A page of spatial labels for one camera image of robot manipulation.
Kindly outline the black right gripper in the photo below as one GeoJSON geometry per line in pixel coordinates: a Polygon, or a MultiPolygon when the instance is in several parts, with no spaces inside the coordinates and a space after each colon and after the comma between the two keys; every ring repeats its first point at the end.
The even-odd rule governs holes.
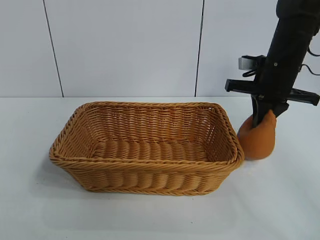
{"type": "Polygon", "coordinates": [[[258,65],[250,73],[253,81],[228,79],[225,90],[252,94],[252,127],[256,128],[272,109],[277,118],[288,110],[287,100],[316,106],[319,95],[294,89],[310,42],[319,30],[316,18],[281,18],[278,20],[267,56],[258,56],[258,65]]]}

